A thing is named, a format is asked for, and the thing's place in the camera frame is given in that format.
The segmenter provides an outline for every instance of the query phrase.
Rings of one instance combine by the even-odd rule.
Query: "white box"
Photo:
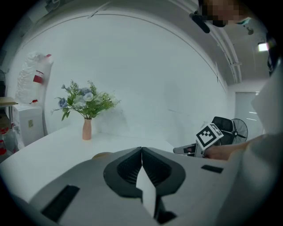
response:
[[[224,135],[214,123],[206,124],[196,135],[196,141],[202,150],[207,149]]]
[[[42,107],[13,105],[13,123],[18,143],[26,147],[44,137]]]

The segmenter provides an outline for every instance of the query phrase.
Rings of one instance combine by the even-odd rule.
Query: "flower vase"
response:
[[[84,119],[83,139],[89,140],[91,138],[92,138],[92,120],[91,119]]]

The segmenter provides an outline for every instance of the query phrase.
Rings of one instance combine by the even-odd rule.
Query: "white wall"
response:
[[[62,84],[72,79],[81,87],[91,79],[98,90],[115,91],[121,100],[116,109],[93,120],[99,132],[180,146],[194,142],[204,121],[228,116],[227,95],[207,62],[184,40],[144,20],[99,15],[46,30],[16,54],[9,96],[15,96],[21,64],[31,51],[54,57],[45,102],[48,133],[83,124],[78,113],[63,122],[61,112],[50,114],[57,107],[54,98],[66,97]]]
[[[187,11],[187,7],[185,7],[186,10],[184,10],[182,4],[177,6],[179,4],[176,5],[173,4],[173,2],[175,1],[118,0],[101,8],[100,11],[97,12],[97,8],[105,4],[105,0],[97,0],[95,2],[93,0],[74,0],[39,20],[25,35],[25,41],[23,41],[22,46],[25,46],[29,41],[33,40],[33,38],[37,37],[42,32],[45,32],[47,29],[51,29],[60,23],[74,18],[88,18],[90,15],[93,15],[94,12],[97,12],[94,16],[130,16],[161,26],[190,45],[195,52],[207,62],[211,70],[214,71],[215,76],[218,77],[219,83],[226,89],[226,81],[233,80],[233,76],[225,54],[214,38],[212,38],[211,35],[205,34],[196,23],[189,18],[189,13],[197,9],[197,4],[193,3],[194,6],[190,6],[190,10]]]
[[[228,115],[229,119],[235,118],[235,101],[237,92],[260,92],[268,79],[246,80],[242,83],[228,86]]]

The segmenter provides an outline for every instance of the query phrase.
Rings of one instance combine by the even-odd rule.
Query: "blue flower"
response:
[[[60,108],[65,108],[67,106],[67,101],[65,98],[61,98],[60,101],[58,102],[58,105]]]
[[[92,101],[92,99],[93,99],[93,94],[92,94],[92,93],[87,93],[87,94],[83,97],[83,99],[84,99],[85,101]]]
[[[85,88],[82,88],[82,89],[80,90],[80,92],[81,92],[83,95],[86,95],[86,94],[88,94],[88,93],[91,93],[92,91],[91,91],[89,88],[85,87]]]
[[[86,106],[86,101],[84,100],[82,95],[78,95],[75,97],[73,105],[76,109],[81,109]]]

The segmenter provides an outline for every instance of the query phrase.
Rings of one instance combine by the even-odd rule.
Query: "black fan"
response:
[[[234,140],[232,144],[243,143],[248,138],[248,127],[243,120],[234,118],[231,120],[233,122],[234,131],[232,134],[234,135]]]

